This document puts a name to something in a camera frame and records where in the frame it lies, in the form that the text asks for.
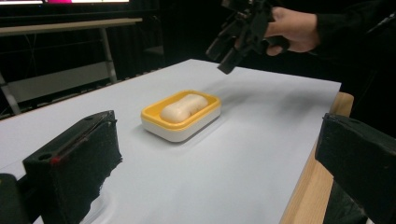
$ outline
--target soap dish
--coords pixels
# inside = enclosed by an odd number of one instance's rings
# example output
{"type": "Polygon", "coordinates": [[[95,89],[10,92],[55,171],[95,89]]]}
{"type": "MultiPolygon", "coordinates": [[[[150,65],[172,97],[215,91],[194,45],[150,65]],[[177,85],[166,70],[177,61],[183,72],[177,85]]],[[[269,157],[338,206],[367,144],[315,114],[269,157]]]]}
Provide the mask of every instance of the soap dish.
{"type": "Polygon", "coordinates": [[[193,90],[180,91],[145,107],[141,112],[143,127],[170,142],[181,142],[200,131],[213,119],[220,115],[221,101],[218,97],[193,90]],[[161,119],[160,114],[164,107],[177,102],[188,94],[198,94],[206,98],[208,105],[179,123],[171,123],[161,119]]]}

